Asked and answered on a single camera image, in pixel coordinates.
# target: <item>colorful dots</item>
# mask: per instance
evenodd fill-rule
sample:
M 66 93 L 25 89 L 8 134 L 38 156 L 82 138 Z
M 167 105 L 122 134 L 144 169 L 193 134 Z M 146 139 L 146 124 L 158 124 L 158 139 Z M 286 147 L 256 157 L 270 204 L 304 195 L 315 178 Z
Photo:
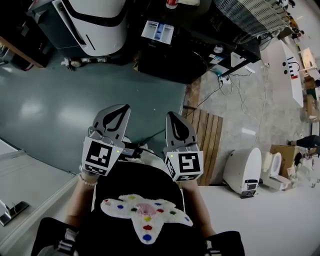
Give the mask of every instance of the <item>colorful dots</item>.
M 152 230 L 152 226 L 150 225 L 146 225 L 143 227 L 144 230 Z
M 149 222 L 149 221 L 151 221 L 151 217 L 149 217 L 149 216 L 146 216 L 146 217 L 144 217 L 144 220 L 146 221 L 146 222 Z
M 142 238 L 146 241 L 150 241 L 152 237 L 149 234 L 145 234 Z

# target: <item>toilet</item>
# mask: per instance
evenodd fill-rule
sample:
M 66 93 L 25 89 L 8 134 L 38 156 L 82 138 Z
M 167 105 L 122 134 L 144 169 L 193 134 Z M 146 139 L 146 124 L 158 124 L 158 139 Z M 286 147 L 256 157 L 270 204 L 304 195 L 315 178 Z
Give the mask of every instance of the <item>toilet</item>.
M 262 152 L 261 179 L 263 184 L 275 190 L 285 190 L 291 181 L 279 175 L 282 156 L 280 153 Z
M 240 198 L 252 198 L 256 193 L 262 168 L 259 148 L 238 149 L 229 155 L 223 172 L 224 181 Z

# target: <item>person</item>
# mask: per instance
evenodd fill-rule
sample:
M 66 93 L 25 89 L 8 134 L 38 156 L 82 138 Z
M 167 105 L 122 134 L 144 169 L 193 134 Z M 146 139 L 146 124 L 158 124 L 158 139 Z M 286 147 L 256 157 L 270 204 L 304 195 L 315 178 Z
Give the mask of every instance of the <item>person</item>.
M 245 255 L 239 232 L 215 233 L 197 181 L 182 194 L 151 158 L 118 160 L 107 176 L 82 170 L 65 222 L 42 219 L 31 255 Z
M 288 144 L 310 149 L 305 156 L 320 155 L 320 136 L 318 135 L 310 135 L 295 141 L 289 141 Z
M 298 39 L 304 34 L 305 34 L 305 32 L 303 30 L 293 31 L 293 34 L 292 34 L 291 38 L 292 39 Z

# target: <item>wooden floor mat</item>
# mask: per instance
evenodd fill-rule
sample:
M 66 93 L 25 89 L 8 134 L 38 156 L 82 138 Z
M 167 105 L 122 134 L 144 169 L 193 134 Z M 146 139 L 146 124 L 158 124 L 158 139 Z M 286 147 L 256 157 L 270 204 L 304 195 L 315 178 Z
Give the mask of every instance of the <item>wooden floor mat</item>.
M 182 116 L 194 127 L 199 149 L 203 151 L 204 169 L 203 175 L 197 180 L 198 184 L 209 186 L 216 164 L 224 119 L 189 106 L 183 108 Z

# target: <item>concrete floor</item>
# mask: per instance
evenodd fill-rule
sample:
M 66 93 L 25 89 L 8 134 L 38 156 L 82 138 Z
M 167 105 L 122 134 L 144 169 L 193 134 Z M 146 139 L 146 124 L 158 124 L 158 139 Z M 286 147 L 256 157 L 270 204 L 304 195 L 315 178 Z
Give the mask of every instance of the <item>concrete floor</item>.
M 294 45 L 289 45 L 292 52 Z M 268 55 L 262 51 L 262 59 L 268 63 Z M 239 56 L 234 56 L 234 64 L 241 62 Z M 300 135 L 309 135 L 310 124 L 301 121 L 301 108 L 292 108 L 286 103 L 273 100 L 273 84 L 268 79 L 268 69 L 263 69 L 263 62 L 258 61 L 248 65 L 255 71 L 250 76 L 232 76 L 231 80 L 238 86 L 240 82 L 242 105 L 239 91 L 230 84 L 224 84 L 221 90 L 215 92 L 201 106 L 207 112 L 223 117 L 223 127 L 217 160 L 211 178 L 212 184 L 223 180 L 224 167 L 229 154 L 233 150 L 257 147 L 261 151 L 269 151 L 272 144 L 286 145 L 288 140 L 297 140 Z M 248 75 L 245 67 L 233 74 Z M 265 89 L 266 103 L 263 112 Z M 209 71 L 201 78 L 199 102 L 202 102 L 212 91 L 219 88 L 217 76 Z
M 125 66 L 88 64 L 69 71 L 55 54 L 47 68 L 0 67 L 0 137 L 56 168 L 78 173 L 84 137 L 98 111 L 129 104 L 126 136 L 139 142 L 182 109 L 186 86 Z M 150 141 L 160 153 L 165 134 Z

